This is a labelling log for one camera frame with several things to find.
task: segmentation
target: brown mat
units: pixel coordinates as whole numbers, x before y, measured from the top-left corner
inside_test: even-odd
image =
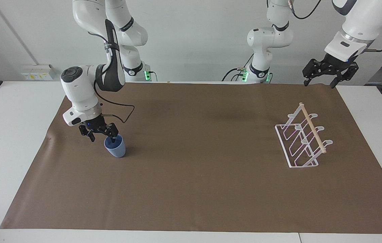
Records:
[[[128,83],[126,157],[54,118],[1,228],[382,234],[382,169],[324,85]],[[315,168],[289,169],[274,125],[298,103],[332,139]],[[129,109],[104,103],[104,113]]]

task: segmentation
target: wooden dowel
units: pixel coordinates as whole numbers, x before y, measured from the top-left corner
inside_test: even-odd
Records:
[[[308,112],[305,109],[305,105],[302,102],[300,102],[299,106],[301,107],[302,112],[305,115],[305,119],[308,121],[309,127],[311,128],[311,131],[314,134],[315,140],[319,144],[320,150],[322,151],[322,153],[325,154],[326,153],[326,148],[323,145],[322,140],[320,139],[319,134],[317,133],[314,124],[312,123],[311,119],[309,118]]]

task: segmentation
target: blue cup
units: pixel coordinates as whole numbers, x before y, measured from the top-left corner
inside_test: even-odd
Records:
[[[120,134],[117,134],[114,143],[110,137],[104,140],[104,147],[116,158],[121,158],[126,154],[125,142]]]

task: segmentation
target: white table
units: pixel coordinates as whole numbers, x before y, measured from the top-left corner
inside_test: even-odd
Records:
[[[382,167],[382,95],[338,86]],[[64,93],[59,82],[5,82],[0,88],[0,223],[44,140]],[[382,235],[0,229],[0,242],[382,242]]]

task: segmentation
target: white robotic arm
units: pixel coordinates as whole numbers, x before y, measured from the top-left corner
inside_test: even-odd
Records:
[[[269,48],[289,46],[293,40],[293,31],[288,28],[291,11],[287,0],[271,0],[267,12],[270,28],[256,28],[248,33],[248,45],[254,50],[252,62],[246,66],[246,81],[262,83],[266,80],[271,67],[272,54]]]
[[[346,20],[326,46],[325,58],[310,60],[303,69],[305,86],[313,78],[325,74],[336,75],[330,84],[332,88],[339,82],[350,80],[359,69],[354,60],[367,51],[382,30],[382,0],[332,0],[332,4]]]
[[[125,85],[124,70],[130,77],[147,80],[144,68],[149,66],[134,47],[146,44],[147,32],[131,17],[125,0],[73,0],[72,9],[78,25],[103,40],[107,64],[63,71],[61,84],[72,102],[63,118],[69,126],[79,124],[81,134],[92,141],[94,133],[102,133],[114,142],[117,128],[114,123],[105,123],[94,88],[98,85],[104,91],[119,91]]]

